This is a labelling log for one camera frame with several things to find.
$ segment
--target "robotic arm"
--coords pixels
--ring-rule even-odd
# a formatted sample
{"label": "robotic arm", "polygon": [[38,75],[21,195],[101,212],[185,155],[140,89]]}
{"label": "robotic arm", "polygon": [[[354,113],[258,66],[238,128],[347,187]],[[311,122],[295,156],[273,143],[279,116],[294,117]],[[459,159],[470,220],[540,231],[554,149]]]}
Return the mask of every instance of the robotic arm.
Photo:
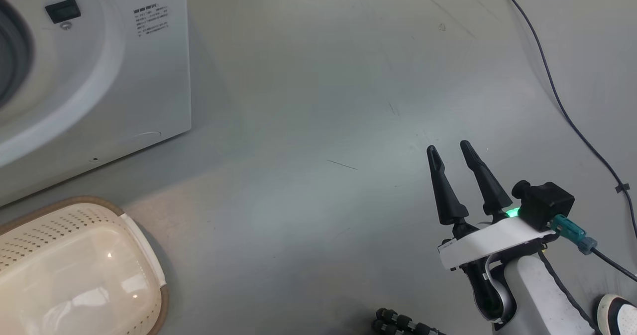
{"label": "robotic arm", "polygon": [[[555,185],[532,186],[520,181],[512,195],[521,200],[517,217],[505,208],[511,199],[468,141],[460,143],[464,159],[475,174],[484,199],[482,209],[493,217],[486,228],[468,224],[467,208],[458,201],[444,174],[444,163],[430,146],[427,157],[440,224],[452,225],[453,239],[438,247],[443,266],[466,274],[476,306],[492,323],[496,335],[592,335],[585,321],[560,290],[535,253],[565,236],[590,253],[596,242],[568,221],[575,198]],[[385,335],[429,335],[436,329],[414,324],[393,310],[376,313],[375,331]]]}

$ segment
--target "laundry basket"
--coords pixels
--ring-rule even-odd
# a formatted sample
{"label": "laundry basket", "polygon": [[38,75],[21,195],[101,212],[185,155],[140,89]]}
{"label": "laundry basket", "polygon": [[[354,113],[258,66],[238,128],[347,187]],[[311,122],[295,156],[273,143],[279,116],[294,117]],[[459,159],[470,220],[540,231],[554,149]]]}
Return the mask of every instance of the laundry basket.
{"label": "laundry basket", "polygon": [[0,226],[0,334],[156,335],[167,310],[157,256],[114,204],[77,197]]}

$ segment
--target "blue connector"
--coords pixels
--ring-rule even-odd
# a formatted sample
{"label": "blue connector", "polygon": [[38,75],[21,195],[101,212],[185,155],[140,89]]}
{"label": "blue connector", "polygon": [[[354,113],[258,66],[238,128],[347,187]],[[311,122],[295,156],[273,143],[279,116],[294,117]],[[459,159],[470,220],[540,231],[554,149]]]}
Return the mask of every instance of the blue connector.
{"label": "blue connector", "polygon": [[555,233],[573,242],[584,255],[591,254],[591,249],[597,246],[595,239],[587,237],[585,230],[563,215],[556,215],[549,224]]}

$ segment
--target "washing machine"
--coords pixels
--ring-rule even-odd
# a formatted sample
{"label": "washing machine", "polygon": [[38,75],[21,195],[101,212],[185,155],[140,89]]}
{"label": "washing machine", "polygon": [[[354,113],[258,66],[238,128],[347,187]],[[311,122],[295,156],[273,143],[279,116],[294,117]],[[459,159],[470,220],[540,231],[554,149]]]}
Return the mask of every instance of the washing machine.
{"label": "washing machine", "polygon": [[186,0],[0,0],[0,205],[190,128]]}

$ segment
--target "gray floor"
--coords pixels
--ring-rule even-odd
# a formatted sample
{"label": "gray floor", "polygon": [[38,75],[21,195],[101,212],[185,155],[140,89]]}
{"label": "gray floor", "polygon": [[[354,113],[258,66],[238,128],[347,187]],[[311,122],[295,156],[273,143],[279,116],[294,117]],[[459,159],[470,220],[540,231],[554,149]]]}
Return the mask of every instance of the gray floor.
{"label": "gray floor", "polygon": [[[573,119],[637,182],[635,0],[518,0]],[[487,220],[459,142],[506,188],[553,181],[571,217],[635,270],[628,208],[546,93],[506,0],[190,0],[193,130],[2,210],[82,194],[121,205],[168,276],[162,335],[352,335],[387,307],[450,334],[490,333],[446,272],[425,149]],[[575,297],[634,285],[564,240]]]}

